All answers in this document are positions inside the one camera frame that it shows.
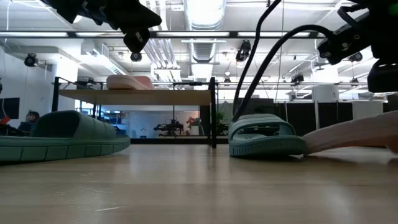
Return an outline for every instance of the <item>shelf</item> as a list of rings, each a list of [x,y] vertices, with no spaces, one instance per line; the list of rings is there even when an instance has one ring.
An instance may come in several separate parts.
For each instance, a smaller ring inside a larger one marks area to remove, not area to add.
[[[210,90],[59,90],[59,95],[97,105],[208,106]]]

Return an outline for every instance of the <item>pink fabric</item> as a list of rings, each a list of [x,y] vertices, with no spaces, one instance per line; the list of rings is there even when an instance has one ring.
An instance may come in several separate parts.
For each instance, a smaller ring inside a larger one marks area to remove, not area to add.
[[[305,135],[310,153],[351,146],[387,146],[398,154],[398,111],[348,121]]]
[[[155,87],[149,77],[128,75],[110,75],[106,79],[109,90],[154,90]]]
[[[150,90],[154,90],[155,86],[154,84],[152,84],[152,81],[150,80],[149,77],[146,76],[137,76],[137,77],[132,77],[135,78],[137,80],[137,82],[143,84],[144,86],[148,87],[148,89]]]

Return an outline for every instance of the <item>light fixture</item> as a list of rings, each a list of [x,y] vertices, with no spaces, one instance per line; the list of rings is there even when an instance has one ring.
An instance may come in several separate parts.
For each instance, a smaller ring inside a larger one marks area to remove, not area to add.
[[[287,34],[287,32],[261,32],[260,37],[281,37],[282,35]],[[294,37],[308,37],[310,35],[309,32],[299,32],[294,35]],[[238,32],[238,37],[255,37],[255,32]]]
[[[157,37],[228,37],[229,32],[158,32]]]
[[[122,32],[77,32],[76,36],[78,37],[124,37]]]
[[[73,23],[75,24],[75,23],[80,22],[82,18],[83,18],[82,16],[77,15],[76,19],[73,21]]]
[[[124,60],[124,52],[119,52],[118,56],[121,60]]]
[[[226,78],[224,79],[224,82],[225,82],[225,83],[231,83],[231,78],[230,78],[230,77],[226,77]]]
[[[0,32],[0,37],[68,37],[66,32]]]
[[[183,44],[225,44],[226,40],[181,40]]]

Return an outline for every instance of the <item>ceiling duct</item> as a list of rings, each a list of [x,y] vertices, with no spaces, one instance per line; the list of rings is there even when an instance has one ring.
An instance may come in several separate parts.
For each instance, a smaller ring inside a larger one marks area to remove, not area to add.
[[[188,30],[213,31],[222,28],[226,0],[184,0],[184,7]],[[192,43],[190,50],[196,62],[208,63],[215,55],[216,44]]]
[[[95,49],[95,43],[92,40],[85,40],[81,44],[81,54],[89,55],[90,59],[98,65],[106,67],[113,75],[127,75],[128,72],[109,56],[109,48],[102,44],[100,51]]]

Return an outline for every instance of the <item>green slide sandal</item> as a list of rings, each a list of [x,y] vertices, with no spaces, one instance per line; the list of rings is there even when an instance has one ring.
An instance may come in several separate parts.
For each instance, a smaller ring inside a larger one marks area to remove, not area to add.
[[[0,161],[54,161],[108,155],[130,145],[114,127],[76,111],[44,115],[31,137],[0,137]]]
[[[308,149],[292,125],[273,114],[241,116],[229,125],[229,154],[241,156],[302,155]]]

